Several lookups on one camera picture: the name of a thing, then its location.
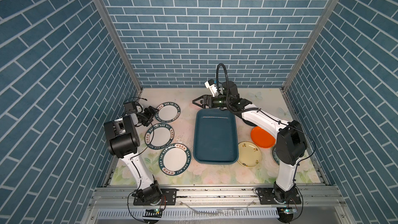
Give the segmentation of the green-rimmed white plate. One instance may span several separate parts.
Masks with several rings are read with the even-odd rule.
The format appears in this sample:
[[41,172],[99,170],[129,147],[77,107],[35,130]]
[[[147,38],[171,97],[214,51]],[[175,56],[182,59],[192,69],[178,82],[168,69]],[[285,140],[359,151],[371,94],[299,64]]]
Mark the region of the green-rimmed white plate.
[[153,150],[164,149],[173,139],[174,129],[167,123],[155,124],[145,134],[145,143]]
[[165,147],[159,156],[161,171],[169,176],[177,176],[185,172],[192,160],[191,151],[180,143]]
[[155,118],[161,123],[170,123],[175,121],[181,113],[178,104],[174,102],[164,102],[157,107]]

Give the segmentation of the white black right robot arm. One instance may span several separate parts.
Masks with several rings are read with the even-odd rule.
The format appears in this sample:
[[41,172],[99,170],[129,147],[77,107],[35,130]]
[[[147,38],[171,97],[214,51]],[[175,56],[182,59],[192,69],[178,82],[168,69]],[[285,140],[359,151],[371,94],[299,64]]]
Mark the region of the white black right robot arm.
[[273,195],[282,204],[296,195],[295,175],[299,163],[304,160],[307,150],[305,133],[299,122],[287,122],[270,115],[256,107],[252,101],[241,98],[237,86],[226,81],[222,86],[209,80],[205,83],[210,95],[204,94],[192,101],[203,109],[221,108],[227,110],[244,122],[255,125],[276,139],[276,155],[279,158],[279,171],[274,183]]

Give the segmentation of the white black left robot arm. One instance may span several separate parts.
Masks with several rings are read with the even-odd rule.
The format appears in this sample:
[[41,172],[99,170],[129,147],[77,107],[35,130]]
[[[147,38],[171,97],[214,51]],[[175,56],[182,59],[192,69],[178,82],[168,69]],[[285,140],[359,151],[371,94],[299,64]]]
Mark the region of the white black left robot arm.
[[121,159],[134,176],[138,186],[133,194],[145,204],[162,202],[162,191],[153,174],[144,165],[138,148],[141,145],[136,126],[149,126],[159,110],[150,106],[140,113],[125,112],[119,119],[104,123],[107,148],[111,155]]

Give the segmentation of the teal plastic bin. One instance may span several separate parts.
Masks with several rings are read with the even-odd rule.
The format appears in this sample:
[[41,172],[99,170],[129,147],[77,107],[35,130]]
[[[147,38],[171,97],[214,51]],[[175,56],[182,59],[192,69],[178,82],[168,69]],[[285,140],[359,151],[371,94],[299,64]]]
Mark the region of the teal plastic bin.
[[235,115],[218,108],[198,111],[193,156],[201,164],[234,164],[238,160]]

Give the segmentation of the orange plastic plate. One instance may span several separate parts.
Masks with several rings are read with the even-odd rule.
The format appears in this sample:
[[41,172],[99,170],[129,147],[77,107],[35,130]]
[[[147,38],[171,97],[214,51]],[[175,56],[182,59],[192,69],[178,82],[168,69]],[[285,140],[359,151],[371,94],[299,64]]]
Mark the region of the orange plastic plate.
[[276,139],[260,127],[254,127],[251,131],[250,137],[251,140],[260,148],[271,148],[276,144]]

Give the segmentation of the cream yellow floral plate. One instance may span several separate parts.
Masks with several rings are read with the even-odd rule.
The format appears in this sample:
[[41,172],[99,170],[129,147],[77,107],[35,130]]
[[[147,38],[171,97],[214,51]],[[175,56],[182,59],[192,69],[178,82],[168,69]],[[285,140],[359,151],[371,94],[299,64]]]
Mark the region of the cream yellow floral plate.
[[257,145],[252,142],[238,144],[238,163],[247,168],[254,168],[262,161],[262,153]]

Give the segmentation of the blue white floral plate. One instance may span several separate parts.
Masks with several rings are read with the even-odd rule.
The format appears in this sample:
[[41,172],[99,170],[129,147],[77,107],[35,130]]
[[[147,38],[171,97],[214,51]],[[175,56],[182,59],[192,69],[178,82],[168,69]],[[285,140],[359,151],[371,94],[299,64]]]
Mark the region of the blue white floral plate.
[[273,157],[274,161],[279,165],[280,159],[278,158],[278,156],[276,154],[276,146],[272,147],[272,157]]

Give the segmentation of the left controller board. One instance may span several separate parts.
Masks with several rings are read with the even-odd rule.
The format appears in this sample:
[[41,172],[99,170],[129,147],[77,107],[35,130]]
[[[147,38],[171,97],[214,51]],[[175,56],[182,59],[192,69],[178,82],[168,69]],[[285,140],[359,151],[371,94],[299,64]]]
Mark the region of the left controller board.
[[143,218],[161,218],[163,215],[163,210],[160,208],[155,209],[145,209],[143,213]]

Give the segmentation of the controller board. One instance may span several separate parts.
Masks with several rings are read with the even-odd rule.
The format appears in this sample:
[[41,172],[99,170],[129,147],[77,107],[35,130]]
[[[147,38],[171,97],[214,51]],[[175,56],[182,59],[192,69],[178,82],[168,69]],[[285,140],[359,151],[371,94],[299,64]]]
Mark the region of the controller board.
[[296,212],[297,212],[297,209],[296,208],[292,208],[292,207],[281,207],[281,208],[278,208],[279,216],[282,216],[282,215],[291,215],[291,216],[293,216]]
[[163,215],[163,210],[160,208],[155,209],[145,209],[143,213],[143,218],[161,218]]

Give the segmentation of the right controller board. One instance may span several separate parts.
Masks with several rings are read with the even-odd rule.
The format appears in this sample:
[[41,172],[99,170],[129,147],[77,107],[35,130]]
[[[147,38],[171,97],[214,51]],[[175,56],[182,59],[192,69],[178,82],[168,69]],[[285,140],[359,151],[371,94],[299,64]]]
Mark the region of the right controller board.
[[297,209],[296,208],[292,208],[292,207],[281,207],[281,208],[278,208],[279,216],[282,216],[282,215],[291,215],[291,216],[293,216],[296,212],[297,212]]

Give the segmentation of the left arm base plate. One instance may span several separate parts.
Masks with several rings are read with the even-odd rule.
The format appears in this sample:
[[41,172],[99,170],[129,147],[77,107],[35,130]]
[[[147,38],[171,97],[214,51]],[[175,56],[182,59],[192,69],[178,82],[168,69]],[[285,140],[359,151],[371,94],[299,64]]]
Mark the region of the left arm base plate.
[[146,201],[142,201],[139,196],[134,197],[133,205],[134,206],[159,206],[162,200],[162,205],[166,206],[174,206],[176,204],[177,198],[177,189],[176,188],[161,188],[162,196],[159,197],[146,197]]

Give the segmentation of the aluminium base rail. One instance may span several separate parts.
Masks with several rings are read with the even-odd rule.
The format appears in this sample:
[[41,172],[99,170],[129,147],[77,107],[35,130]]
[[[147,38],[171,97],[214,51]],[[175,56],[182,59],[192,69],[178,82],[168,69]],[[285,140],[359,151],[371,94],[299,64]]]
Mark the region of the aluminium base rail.
[[[301,204],[261,205],[256,188],[268,185],[167,186],[176,188],[174,206],[134,206],[132,187],[96,188],[84,224],[352,224],[354,218],[335,186],[300,185]],[[279,216],[278,208],[297,212]],[[145,209],[160,208],[161,218],[143,218]]]

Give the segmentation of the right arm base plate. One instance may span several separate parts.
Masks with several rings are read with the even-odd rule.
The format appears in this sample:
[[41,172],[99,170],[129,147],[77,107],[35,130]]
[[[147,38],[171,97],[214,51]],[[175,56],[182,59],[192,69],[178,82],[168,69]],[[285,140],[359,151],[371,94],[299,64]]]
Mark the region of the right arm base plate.
[[256,188],[255,194],[259,197],[261,205],[302,203],[302,198],[296,187],[289,191],[283,191],[279,188]]

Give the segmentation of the aluminium corner post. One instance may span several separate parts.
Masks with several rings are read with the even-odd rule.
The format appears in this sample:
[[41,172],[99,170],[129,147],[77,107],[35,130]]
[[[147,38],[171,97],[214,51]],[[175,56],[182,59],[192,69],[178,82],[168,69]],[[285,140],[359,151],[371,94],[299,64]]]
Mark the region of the aluminium corner post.
[[324,26],[326,25],[328,19],[330,18],[331,14],[332,14],[333,10],[335,9],[335,7],[337,6],[338,2],[339,2],[339,0],[328,0],[328,2],[326,3],[325,8],[324,8],[322,14],[320,15],[313,31],[309,35],[306,44],[303,46],[303,49],[302,49],[300,55],[297,57],[297,60],[294,64],[294,66],[292,67],[291,72],[289,73],[287,79],[283,83],[283,86],[282,86],[283,93],[286,93],[288,91],[289,87],[292,85],[295,76],[298,74],[301,66],[304,64],[309,52],[313,48],[317,38],[319,37],[321,31],[323,30]]
[[101,17],[106,29],[109,32],[109,35],[110,35],[110,37],[120,55],[120,58],[124,64],[128,74],[130,75],[130,78],[131,78],[134,86],[137,89],[138,94],[141,94],[143,91],[143,87],[141,86],[140,81],[139,81],[138,77],[136,76],[134,69],[132,68],[131,61],[125,51],[125,48],[123,47],[123,44],[120,40],[120,37],[116,31],[116,28],[112,22],[112,19],[106,9],[106,6],[105,6],[103,0],[92,0],[92,1],[98,11],[98,14]]

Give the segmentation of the right aluminium corner post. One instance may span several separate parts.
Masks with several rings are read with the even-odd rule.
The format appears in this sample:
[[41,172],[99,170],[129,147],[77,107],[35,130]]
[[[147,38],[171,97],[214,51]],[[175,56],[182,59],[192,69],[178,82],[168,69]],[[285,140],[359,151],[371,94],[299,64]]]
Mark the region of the right aluminium corner post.
[[320,15],[313,31],[309,35],[306,44],[303,46],[303,49],[302,49],[300,55],[297,57],[297,60],[294,64],[294,66],[292,67],[291,72],[289,73],[287,79],[283,83],[283,86],[282,86],[283,93],[286,93],[288,91],[289,87],[292,85],[295,76],[298,74],[301,66],[304,64],[309,52],[313,48],[317,38],[319,37],[321,31],[323,30],[324,26],[326,25],[328,19],[330,18],[331,14],[332,14],[333,10],[335,9],[335,7],[337,6],[338,2],[339,2],[339,0],[328,0],[328,2],[326,3],[325,8],[324,8],[322,14]]

